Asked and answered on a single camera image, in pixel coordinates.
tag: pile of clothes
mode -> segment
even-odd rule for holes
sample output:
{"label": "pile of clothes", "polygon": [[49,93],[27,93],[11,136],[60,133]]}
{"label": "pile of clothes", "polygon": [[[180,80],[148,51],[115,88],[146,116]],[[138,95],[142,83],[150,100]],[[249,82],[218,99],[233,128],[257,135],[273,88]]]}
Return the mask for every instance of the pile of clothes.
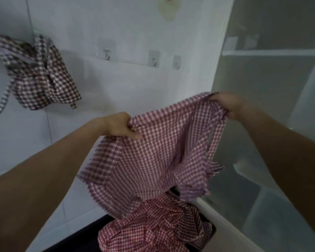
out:
{"label": "pile of clothes", "polygon": [[105,137],[98,145],[79,178],[115,218],[99,232],[103,252],[189,251],[210,240],[212,224],[188,202],[208,194],[208,179],[223,169],[213,156],[226,110],[211,95],[131,118],[142,140]]}

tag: brown gingham cloth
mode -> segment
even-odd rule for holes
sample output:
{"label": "brown gingham cloth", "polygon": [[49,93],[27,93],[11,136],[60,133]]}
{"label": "brown gingham cloth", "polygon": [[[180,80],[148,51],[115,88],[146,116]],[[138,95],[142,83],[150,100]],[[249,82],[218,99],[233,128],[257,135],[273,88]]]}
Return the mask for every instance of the brown gingham cloth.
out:
{"label": "brown gingham cloth", "polygon": [[0,35],[0,57],[11,78],[0,101],[0,114],[11,91],[30,110],[55,102],[68,103],[75,109],[75,102],[82,98],[59,51],[48,38],[37,35],[29,44]]}
{"label": "brown gingham cloth", "polygon": [[206,195],[208,179],[223,169],[212,158],[226,113],[217,101],[208,100],[210,95],[201,93],[131,118],[129,126],[142,140],[105,137],[78,175],[92,198],[122,219],[175,185],[186,201]]}
{"label": "brown gingham cloth", "polygon": [[202,249],[212,236],[212,224],[199,211],[167,192],[147,200],[128,218],[114,220],[98,234],[103,252],[189,252]]}

